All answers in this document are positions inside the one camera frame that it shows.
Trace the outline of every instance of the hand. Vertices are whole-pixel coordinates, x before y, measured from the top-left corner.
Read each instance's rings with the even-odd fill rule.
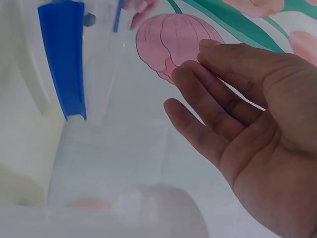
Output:
[[[137,13],[131,23],[131,30],[140,25],[160,4],[161,0],[125,0],[123,9],[131,10],[133,5]]]
[[[287,238],[317,237],[317,68],[292,54],[212,40],[201,41],[198,61],[172,78],[205,125],[169,99],[175,128],[261,224]]]

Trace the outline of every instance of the tulip print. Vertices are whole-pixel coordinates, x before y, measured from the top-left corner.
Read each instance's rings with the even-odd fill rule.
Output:
[[[222,0],[243,14],[258,18],[265,17],[283,10],[284,0]]]
[[[317,37],[304,31],[293,31],[289,42],[294,54],[317,66]]]
[[[196,60],[199,41],[223,43],[217,31],[205,21],[185,14],[163,14],[146,20],[136,36],[139,57],[159,77],[172,83],[173,70],[187,60]]]

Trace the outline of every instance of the blue plastic piece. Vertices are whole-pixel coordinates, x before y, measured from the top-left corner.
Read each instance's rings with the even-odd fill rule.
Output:
[[[42,37],[52,78],[65,119],[86,116],[83,87],[82,2],[63,0],[38,8]]]
[[[113,26],[113,32],[117,33],[119,29],[119,21],[120,21],[120,15],[121,11],[123,9],[124,0],[118,0],[118,8],[117,13],[114,20],[114,26]]]

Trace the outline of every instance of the clear plastic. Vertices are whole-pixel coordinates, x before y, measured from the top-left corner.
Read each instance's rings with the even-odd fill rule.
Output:
[[[84,28],[84,89],[87,121],[100,125],[129,33],[133,12],[121,11],[118,31],[114,31],[118,0],[84,0],[85,14],[96,23]]]

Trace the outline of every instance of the white object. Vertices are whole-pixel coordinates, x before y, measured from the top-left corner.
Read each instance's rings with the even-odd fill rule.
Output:
[[[0,208],[4,238],[208,238],[192,198],[170,186],[120,195],[110,210]]]

